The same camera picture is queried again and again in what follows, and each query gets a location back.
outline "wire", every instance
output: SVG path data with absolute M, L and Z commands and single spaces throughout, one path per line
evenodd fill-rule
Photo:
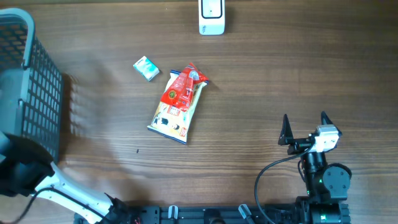
M 259 185 L 260 177 L 262 176 L 262 174 L 263 174 L 267 169 L 273 167 L 274 165 L 280 164 L 281 162 L 289 161 L 289 160 L 291 160 L 291 159 L 295 159 L 295 158 L 301 157 L 301 156 L 303 156 L 304 154 L 306 154 L 309 150 L 311 150 L 311 147 L 308 148 L 308 149 L 306 149 L 306 150 L 303 151 L 302 153 L 295 155 L 295 156 L 290 156 L 290 157 L 288 157 L 288 158 L 275 161 L 275 162 L 269 164 L 268 166 L 264 167 L 263 170 L 261 170 L 260 173 L 259 173 L 259 175 L 257 176 L 256 182 L 254 183 L 254 199 L 256 200 L 256 204 L 257 204 L 257 206 L 259 207 L 260 212 L 262 213 L 262 215 L 264 215 L 264 217 L 268 220 L 269 223 L 275 224 L 275 223 L 268 217 L 268 215 L 265 213 L 265 211 L 261 208 L 261 205 L 260 205 L 260 201 L 259 201 L 259 197 L 258 197 L 258 192 L 257 192 L 257 186 Z
M 299 160 L 297 163 L 297 169 L 298 169 L 298 172 L 300 173 L 301 179 L 303 180 L 303 182 L 305 182 L 304 175 L 301 172 L 300 163 L 301 163 L 301 160 Z
M 105 216 L 103 216 L 102 214 L 100 214 L 100 213 L 97 212 L 96 210 L 92 209 L 90 206 L 85 205 L 85 204 L 79 202 L 78 200 L 72 198 L 71 196 L 69 196 L 69 195 L 67 195 L 67 194 L 65 194 L 65 193 L 63 193 L 63 192 L 61 192 L 61 191 L 59 191 L 59 190 L 57 190 L 57 189 L 54 189 L 54 188 L 52 188 L 52 187 L 46 187 L 46 188 L 40 189 L 39 191 L 37 191 L 37 192 L 32 196 L 32 198 L 30 199 L 29 203 L 28 203 L 27 206 L 25 207 L 24 211 L 23 211 L 22 214 L 19 216 L 19 218 L 17 218 L 17 219 L 14 220 L 13 222 L 6 223 L 6 224 L 18 224 L 18 223 L 26 216 L 27 212 L 30 210 L 30 207 L 31 207 L 32 204 L 33 204 L 33 201 L 37 198 L 37 196 L 38 196 L 40 193 L 45 192 L 45 191 L 47 191 L 47 190 L 48 190 L 48 191 L 55 192 L 55 193 L 57 193 L 57 194 L 59 194 L 59 195 L 65 197 L 65 198 L 71 200 L 72 202 L 75 202 L 76 204 L 78 204 L 78 205 L 82 206 L 83 208 L 85 208 L 85 209 L 87 209 L 87 210 L 93 212 L 95 215 L 99 216 L 99 217 L 102 218 L 103 220 L 106 220 L 108 223 L 110 223 L 110 221 L 109 221 L 107 218 L 105 218 Z

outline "black cable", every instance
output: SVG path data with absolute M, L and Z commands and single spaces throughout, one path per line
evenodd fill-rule
M 297 169 L 298 169 L 298 172 L 300 173 L 301 179 L 303 180 L 303 182 L 305 182 L 304 175 L 301 172 L 300 163 L 301 163 L 301 160 L 299 160 L 297 163 Z
M 258 197 L 258 192 L 257 192 L 257 186 L 259 185 L 260 177 L 262 176 L 262 174 L 263 174 L 267 169 L 273 167 L 274 165 L 280 164 L 281 162 L 289 161 L 289 160 L 291 160 L 291 159 L 295 159 L 295 158 L 301 157 L 301 156 L 303 156 L 304 154 L 306 154 L 309 150 L 311 150 L 311 147 L 308 148 L 308 149 L 306 149 L 306 150 L 303 151 L 302 153 L 295 155 L 295 156 L 290 156 L 290 157 L 288 157 L 288 158 L 275 161 L 275 162 L 269 164 L 268 166 L 264 167 L 263 170 L 261 170 L 260 173 L 259 173 L 259 175 L 257 176 L 256 182 L 254 183 L 254 199 L 256 200 L 256 204 L 257 204 L 257 206 L 259 207 L 260 212 L 262 213 L 262 215 L 264 215 L 264 217 L 268 220 L 269 223 L 275 224 L 275 223 L 268 217 L 268 215 L 265 213 L 265 211 L 261 208 L 261 205 L 260 205 L 260 201 L 259 201 L 259 197 Z
M 10 222 L 10 223 L 7 223 L 7 224 L 18 224 L 18 223 L 25 217 L 25 215 L 26 215 L 27 212 L 29 211 L 30 207 L 31 207 L 32 204 L 33 204 L 33 201 L 37 198 L 37 196 L 38 196 L 40 193 L 42 193 L 42 192 L 44 192 L 44 191 L 46 191 L 46 190 L 52 191 L 52 192 L 55 192 L 55 193 L 57 193 L 57 194 L 59 194 L 59 195 L 61 195 L 61 196 L 64 196 L 65 198 L 71 200 L 72 202 L 75 202 L 76 204 L 78 204 L 78 205 L 82 206 L 83 208 L 85 208 L 85 209 L 87 209 L 87 210 L 93 212 L 95 215 L 101 217 L 103 220 L 106 220 L 108 223 L 110 223 L 110 221 L 109 221 L 107 218 L 105 218 L 105 216 L 103 216 L 102 214 L 100 214 L 100 213 L 97 212 L 96 210 L 92 209 L 90 206 L 85 205 L 85 204 L 79 202 L 78 200 L 72 198 L 71 196 L 69 196 L 69 195 L 67 195 L 67 194 L 65 194 L 65 193 L 63 193 L 63 192 L 61 192 L 61 191 L 59 191 L 59 190 L 57 190 L 57 189 L 54 189 L 54 188 L 52 188 L 52 187 L 46 187 L 46 188 L 40 189 L 39 191 L 37 191 L 37 192 L 32 196 L 32 198 L 30 199 L 30 201 L 29 201 L 29 203 L 27 204 L 26 208 L 24 209 L 24 211 L 22 212 L 22 214 L 19 216 L 19 218 L 17 218 L 17 219 L 14 220 L 13 222 Z

